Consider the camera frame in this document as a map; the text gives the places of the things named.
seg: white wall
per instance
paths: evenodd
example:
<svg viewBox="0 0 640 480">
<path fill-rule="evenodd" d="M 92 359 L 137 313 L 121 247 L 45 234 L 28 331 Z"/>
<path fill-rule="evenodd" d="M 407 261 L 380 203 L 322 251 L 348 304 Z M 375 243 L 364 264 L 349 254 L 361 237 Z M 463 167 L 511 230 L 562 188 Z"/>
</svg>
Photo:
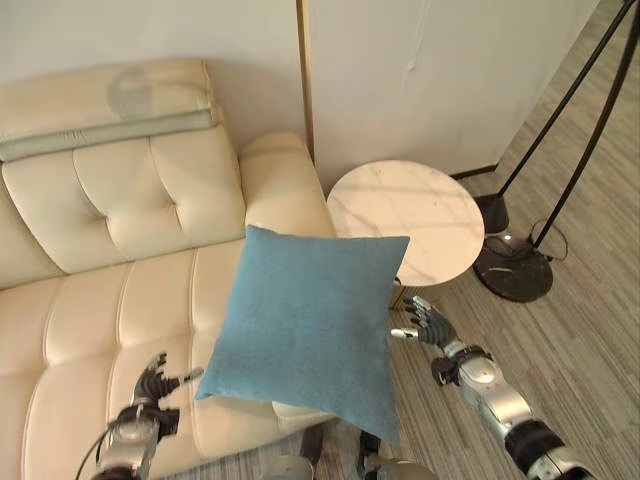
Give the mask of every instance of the white wall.
<svg viewBox="0 0 640 480">
<path fill-rule="evenodd" d="M 495 165 L 597 1 L 310 0 L 325 188 L 385 158 Z"/>
<path fill-rule="evenodd" d="M 295 0 L 0 0 L 0 83 L 87 65 L 210 62 L 236 143 L 304 134 Z"/>
</svg>

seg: silver robotic arm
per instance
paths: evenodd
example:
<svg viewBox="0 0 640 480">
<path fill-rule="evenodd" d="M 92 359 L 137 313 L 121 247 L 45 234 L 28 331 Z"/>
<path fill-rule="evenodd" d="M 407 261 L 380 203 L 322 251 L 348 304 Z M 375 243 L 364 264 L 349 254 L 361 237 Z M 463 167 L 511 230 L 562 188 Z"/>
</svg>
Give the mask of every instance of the silver robotic arm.
<svg viewBox="0 0 640 480">
<path fill-rule="evenodd" d="M 489 353 L 463 343 L 449 320 L 423 298 L 407 298 L 405 303 L 417 328 L 394 329 L 392 336 L 413 338 L 443 351 L 444 356 L 432 363 L 434 379 L 440 385 L 460 386 L 464 399 L 527 478 L 594 479 L 564 442 L 534 417 Z"/>
</svg>

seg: round side table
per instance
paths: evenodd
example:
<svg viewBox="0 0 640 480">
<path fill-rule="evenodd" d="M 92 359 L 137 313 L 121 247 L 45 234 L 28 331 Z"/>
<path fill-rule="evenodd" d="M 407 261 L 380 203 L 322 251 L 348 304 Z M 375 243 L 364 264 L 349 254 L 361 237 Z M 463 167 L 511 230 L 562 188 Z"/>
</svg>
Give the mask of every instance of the round side table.
<svg viewBox="0 0 640 480">
<path fill-rule="evenodd" d="M 411 238 L 398 271 L 405 288 L 457 277 L 484 241 L 471 195 L 448 175 L 415 162 L 384 160 L 351 170 L 335 184 L 327 205 L 338 236 Z"/>
</svg>

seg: floor lamp base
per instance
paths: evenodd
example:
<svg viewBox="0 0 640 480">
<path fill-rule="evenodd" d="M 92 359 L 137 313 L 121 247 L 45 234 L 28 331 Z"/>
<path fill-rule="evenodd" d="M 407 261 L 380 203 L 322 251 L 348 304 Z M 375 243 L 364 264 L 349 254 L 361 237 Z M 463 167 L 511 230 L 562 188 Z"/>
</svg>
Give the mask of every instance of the floor lamp base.
<svg viewBox="0 0 640 480">
<path fill-rule="evenodd" d="M 546 295 L 553 285 L 549 261 L 530 243 L 512 255 L 504 255 L 485 241 L 473 271 L 489 290 L 514 302 L 532 302 Z"/>
<path fill-rule="evenodd" d="M 509 214 L 503 196 L 492 193 L 482 197 L 474 197 L 474 200 L 482 213 L 485 233 L 498 233 L 509 226 Z"/>
</svg>

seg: cream leather sofa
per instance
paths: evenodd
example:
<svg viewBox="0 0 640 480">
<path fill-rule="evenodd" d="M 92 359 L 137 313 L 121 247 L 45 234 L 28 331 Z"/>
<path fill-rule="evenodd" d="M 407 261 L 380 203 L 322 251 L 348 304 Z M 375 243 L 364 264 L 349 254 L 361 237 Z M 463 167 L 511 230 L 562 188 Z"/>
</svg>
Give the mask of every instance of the cream leather sofa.
<svg viewBox="0 0 640 480">
<path fill-rule="evenodd" d="M 161 350 L 167 374 L 206 367 L 245 225 L 334 235 L 301 140 L 237 155 L 199 60 L 0 86 L 0 165 L 3 480 L 73 478 Z M 164 403 L 182 417 L 154 477 L 328 418 L 196 388 Z"/>
</svg>

